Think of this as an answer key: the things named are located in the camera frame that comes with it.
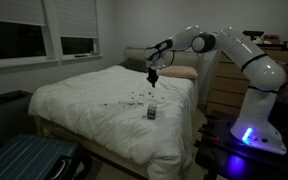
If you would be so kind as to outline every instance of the pillow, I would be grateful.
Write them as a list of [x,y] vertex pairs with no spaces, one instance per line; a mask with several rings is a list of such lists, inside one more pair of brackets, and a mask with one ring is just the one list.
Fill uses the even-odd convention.
[[118,65],[123,66],[126,69],[130,69],[133,71],[145,72],[145,73],[147,72],[146,62],[144,61],[127,59],[126,61],[123,61],[119,63]]
[[157,72],[160,76],[197,79],[196,69],[189,66],[170,66]]

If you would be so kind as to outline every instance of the headboard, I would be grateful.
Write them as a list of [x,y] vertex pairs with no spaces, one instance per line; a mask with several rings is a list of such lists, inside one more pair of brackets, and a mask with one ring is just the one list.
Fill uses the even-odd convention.
[[[144,58],[144,48],[135,48],[135,47],[127,47],[124,49],[124,60],[127,59],[135,59],[140,61],[145,61]],[[165,65],[171,63],[173,57],[172,52],[167,52],[165,55]],[[196,69],[199,72],[200,64],[202,62],[203,55],[196,54],[194,51],[183,51],[176,52],[173,65],[180,66],[190,66]]]

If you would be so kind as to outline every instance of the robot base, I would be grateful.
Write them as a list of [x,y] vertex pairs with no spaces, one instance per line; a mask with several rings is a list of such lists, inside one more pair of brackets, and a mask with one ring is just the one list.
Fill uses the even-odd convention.
[[284,155],[282,136],[267,120],[238,118],[231,133],[247,146]]

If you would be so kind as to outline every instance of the floor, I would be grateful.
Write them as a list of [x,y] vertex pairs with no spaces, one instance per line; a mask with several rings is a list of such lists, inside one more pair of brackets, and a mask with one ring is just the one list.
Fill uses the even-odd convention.
[[[197,109],[196,117],[193,121],[193,139],[200,139],[201,135],[197,132],[198,127],[206,122],[204,114]],[[197,152],[197,148],[193,147],[193,152]],[[185,178],[185,180],[203,180],[204,174],[207,170],[192,162],[191,168]],[[92,168],[87,174],[87,180],[136,180],[136,178],[106,164],[100,160],[92,158]],[[225,180],[225,178],[218,176],[218,180]]]

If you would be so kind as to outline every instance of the blue light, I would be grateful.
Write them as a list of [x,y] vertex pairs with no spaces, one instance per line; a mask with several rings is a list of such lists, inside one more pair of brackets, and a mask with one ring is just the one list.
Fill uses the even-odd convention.
[[251,135],[252,131],[253,131],[252,128],[247,128],[247,130],[246,130],[246,132],[245,132],[242,140],[243,140],[243,141],[247,141],[247,138]]

